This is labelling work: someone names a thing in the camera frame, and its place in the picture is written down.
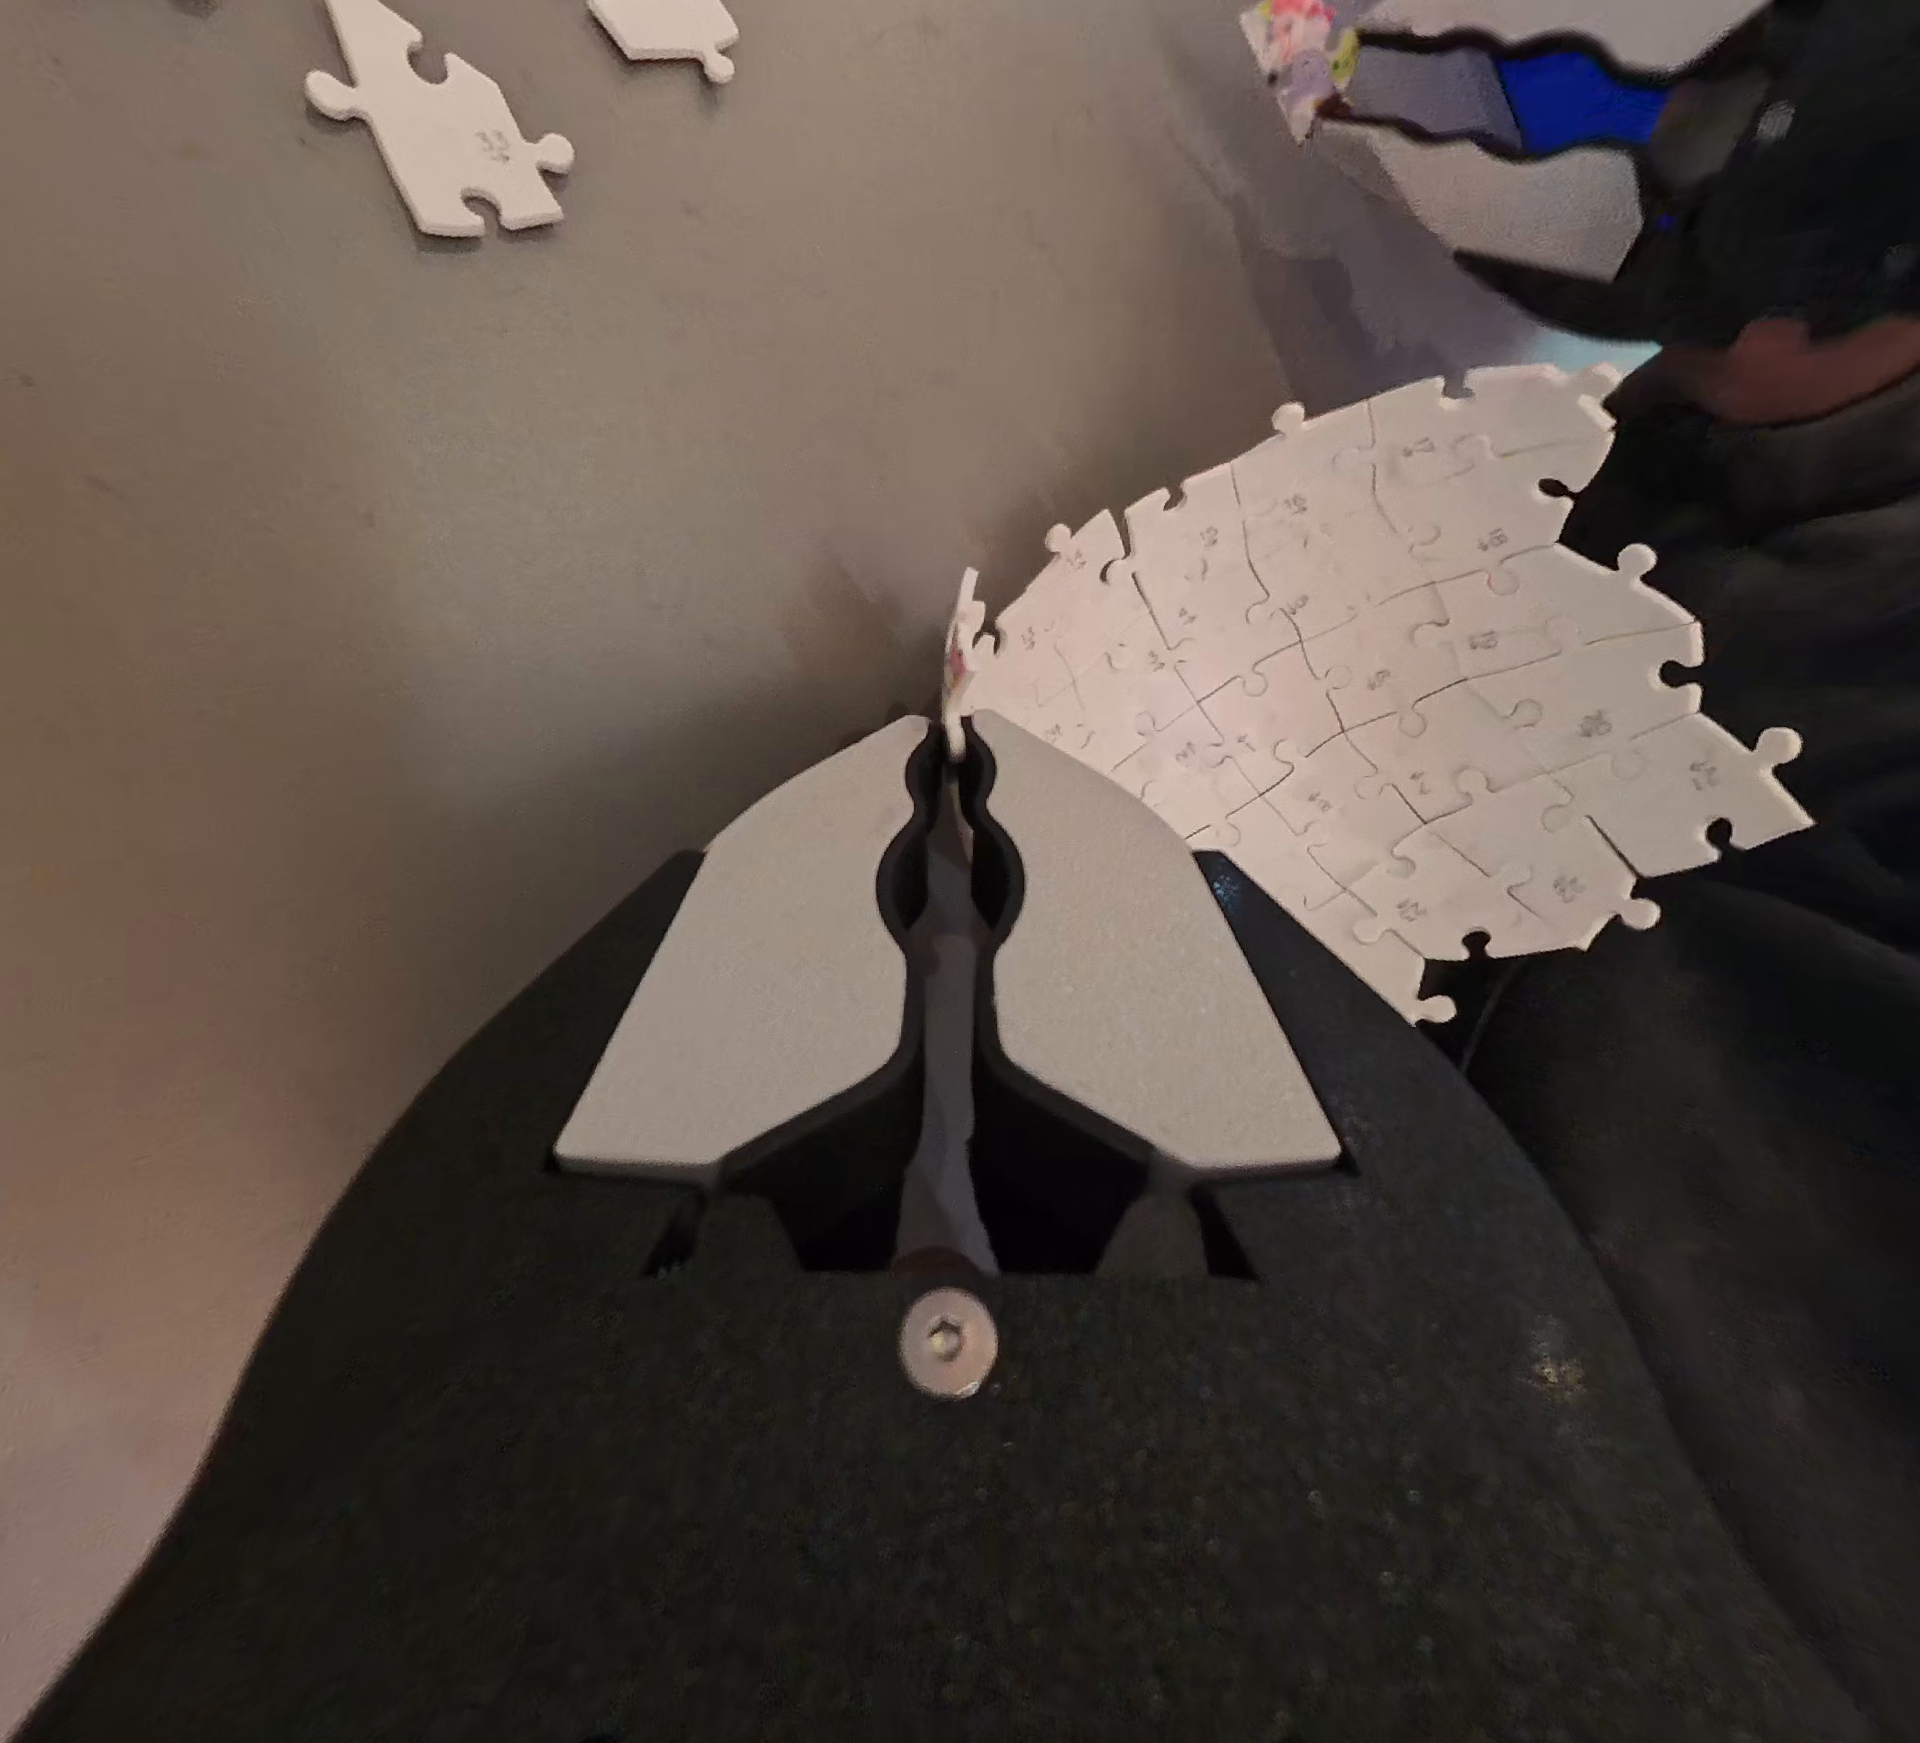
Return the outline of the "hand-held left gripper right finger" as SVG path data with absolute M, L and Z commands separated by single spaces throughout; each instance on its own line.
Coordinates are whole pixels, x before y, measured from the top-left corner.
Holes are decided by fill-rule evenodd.
M 1187 844 L 995 711 L 958 777 L 983 923 L 976 1146 L 1019 1190 L 1325 1171 L 1341 1144 Z

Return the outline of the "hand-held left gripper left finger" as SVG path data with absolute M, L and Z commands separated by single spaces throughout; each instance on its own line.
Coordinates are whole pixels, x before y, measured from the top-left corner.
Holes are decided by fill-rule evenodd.
M 713 838 L 555 1144 L 562 1171 L 744 1180 L 898 1083 L 944 760 L 941 729 L 898 716 Z

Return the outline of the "white jigsaw puzzle piece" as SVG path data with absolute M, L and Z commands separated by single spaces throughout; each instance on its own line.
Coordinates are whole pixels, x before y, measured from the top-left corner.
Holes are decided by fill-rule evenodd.
M 1325 0 L 1259 0 L 1239 27 L 1296 143 L 1348 112 L 1359 40 Z

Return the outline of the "partly built puzzle ball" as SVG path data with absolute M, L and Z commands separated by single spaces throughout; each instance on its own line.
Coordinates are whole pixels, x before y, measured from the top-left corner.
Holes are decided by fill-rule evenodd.
M 1648 927 L 1646 879 L 1812 827 L 1791 726 L 1701 711 L 1701 626 L 1641 544 L 1562 535 L 1611 364 L 1496 364 L 1342 411 L 1051 527 L 1041 573 L 948 626 L 941 718 L 995 712 L 1215 849 L 1412 1023 L 1434 961 Z

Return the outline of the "person's right forearm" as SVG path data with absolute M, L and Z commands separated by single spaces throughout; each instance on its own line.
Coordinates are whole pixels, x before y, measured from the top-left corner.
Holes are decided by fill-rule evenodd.
M 1786 789 L 1812 828 L 1771 845 L 1861 892 L 1918 899 L 1918 380 L 1786 426 L 1735 426 L 1646 364 L 1610 398 L 1611 453 L 1566 544 L 1611 564 L 1651 545 L 1648 586 L 1706 634 L 1701 705 L 1738 740 L 1791 726 Z

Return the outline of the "person's right hand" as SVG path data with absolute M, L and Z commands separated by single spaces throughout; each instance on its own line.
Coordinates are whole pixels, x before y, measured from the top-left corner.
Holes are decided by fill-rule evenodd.
M 1666 344 L 1651 374 L 1723 425 L 1793 426 L 1918 374 L 1918 316 L 1878 316 L 1833 337 L 1816 337 L 1793 316 L 1765 316 L 1720 349 Z

